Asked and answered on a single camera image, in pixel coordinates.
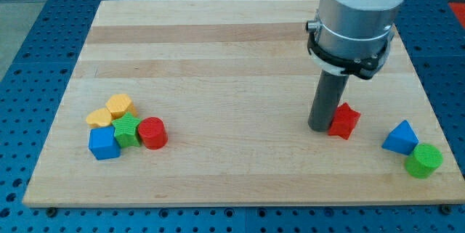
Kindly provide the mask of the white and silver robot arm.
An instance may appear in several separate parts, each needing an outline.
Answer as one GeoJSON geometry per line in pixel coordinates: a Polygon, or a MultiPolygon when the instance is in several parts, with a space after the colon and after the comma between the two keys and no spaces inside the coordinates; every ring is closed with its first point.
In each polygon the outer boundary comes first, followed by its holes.
{"type": "Polygon", "coordinates": [[[308,51],[324,73],[368,80],[384,66],[404,0],[320,0],[308,51]]]}

